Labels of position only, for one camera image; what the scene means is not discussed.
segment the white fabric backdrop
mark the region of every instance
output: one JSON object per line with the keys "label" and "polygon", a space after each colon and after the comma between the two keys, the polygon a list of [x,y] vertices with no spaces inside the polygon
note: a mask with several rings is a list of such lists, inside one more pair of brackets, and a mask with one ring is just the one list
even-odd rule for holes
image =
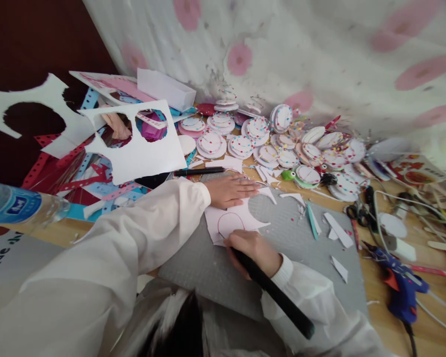
{"label": "white fabric backdrop", "polygon": [[341,114],[372,140],[429,139],[431,127],[446,138],[446,0],[84,3],[121,73],[162,71],[200,103],[226,89],[266,113],[285,102],[314,122]]}

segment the bottle label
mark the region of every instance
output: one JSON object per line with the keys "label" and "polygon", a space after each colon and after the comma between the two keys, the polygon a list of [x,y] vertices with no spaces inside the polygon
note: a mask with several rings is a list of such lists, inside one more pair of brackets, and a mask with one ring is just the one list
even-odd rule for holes
{"label": "bottle label", "polygon": [[11,188],[11,196],[0,210],[0,223],[20,223],[33,216],[41,206],[41,195],[17,187]]}

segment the plastic bottle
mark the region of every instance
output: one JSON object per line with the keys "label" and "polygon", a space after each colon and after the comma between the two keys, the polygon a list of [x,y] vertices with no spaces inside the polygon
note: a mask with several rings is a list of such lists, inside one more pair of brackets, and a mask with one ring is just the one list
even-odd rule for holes
{"label": "plastic bottle", "polygon": [[0,183],[0,224],[21,224],[32,231],[62,220],[69,208],[64,198]]}

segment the white long-sleeve shirt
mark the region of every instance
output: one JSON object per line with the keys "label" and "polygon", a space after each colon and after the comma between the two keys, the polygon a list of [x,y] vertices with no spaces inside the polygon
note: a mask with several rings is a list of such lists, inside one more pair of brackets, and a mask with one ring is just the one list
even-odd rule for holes
{"label": "white long-sleeve shirt", "polygon": [[[137,277],[185,244],[210,202],[205,185],[181,178],[133,207],[100,217],[82,242],[29,278],[0,311],[0,357],[109,356],[134,313]],[[263,293],[264,316],[293,352],[390,355],[360,312],[343,309],[323,275],[284,256],[273,281],[316,324],[315,337],[307,341]]]}

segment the pen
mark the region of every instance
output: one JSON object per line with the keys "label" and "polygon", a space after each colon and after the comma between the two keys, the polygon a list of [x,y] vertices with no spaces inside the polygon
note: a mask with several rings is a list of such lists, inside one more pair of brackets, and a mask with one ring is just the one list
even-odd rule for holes
{"label": "pen", "polygon": [[190,176],[190,175],[204,175],[204,174],[216,174],[224,172],[224,168],[207,168],[207,169],[194,169],[194,170],[178,170],[173,172],[174,176]]}
{"label": "pen", "polygon": [[312,321],[273,283],[250,257],[233,247],[231,247],[231,251],[246,269],[250,278],[273,298],[304,337],[310,340],[315,331]]}

